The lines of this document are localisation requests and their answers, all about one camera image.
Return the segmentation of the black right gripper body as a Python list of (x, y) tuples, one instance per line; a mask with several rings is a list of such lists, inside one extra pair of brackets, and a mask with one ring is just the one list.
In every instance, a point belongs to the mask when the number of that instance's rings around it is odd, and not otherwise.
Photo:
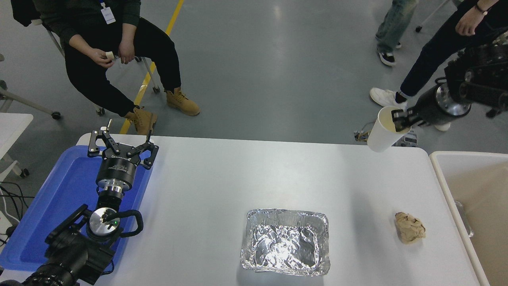
[(447, 87), (433, 87), (419, 96), (412, 107), (412, 113), (429, 125), (443, 125), (455, 121), (458, 117), (450, 114), (444, 105), (439, 103), (439, 100), (448, 95)]

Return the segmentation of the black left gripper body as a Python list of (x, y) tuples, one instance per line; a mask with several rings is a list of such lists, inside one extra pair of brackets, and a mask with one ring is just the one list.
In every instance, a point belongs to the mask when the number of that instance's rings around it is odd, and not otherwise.
[(102, 156), (96, 184), (100, 188), (115, 185), (121, 188), (132, 188), (137, 166), (131, 161), (113, 155)]

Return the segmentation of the person's right hand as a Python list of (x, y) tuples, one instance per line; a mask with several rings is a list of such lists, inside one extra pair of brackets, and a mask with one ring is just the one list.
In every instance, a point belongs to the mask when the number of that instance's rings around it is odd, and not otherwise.
[(113, 60), (107, 58), (105, 51), (100, 49), (88, 48), (85, 54), (100, 67), (108, 69), (114, 65)]

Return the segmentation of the person's left hand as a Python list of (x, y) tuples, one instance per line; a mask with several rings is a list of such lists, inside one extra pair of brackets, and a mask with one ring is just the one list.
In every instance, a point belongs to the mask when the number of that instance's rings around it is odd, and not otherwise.
[(133, 39), (122, 39), (118, 47), (118, 56), (122, 64), (130, 63), (135, 57)]

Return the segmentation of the person's hand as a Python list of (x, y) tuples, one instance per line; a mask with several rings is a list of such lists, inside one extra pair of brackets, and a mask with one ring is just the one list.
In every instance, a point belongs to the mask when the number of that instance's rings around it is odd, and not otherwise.
[(475, 7), (467, 11), (462, 18), (459, 20), (455, 27), (457, 34), (461, 36), (473, 36), (475, 35), (475, 29), (481, 23), (484, 18), (484, 13), (477, 10)]

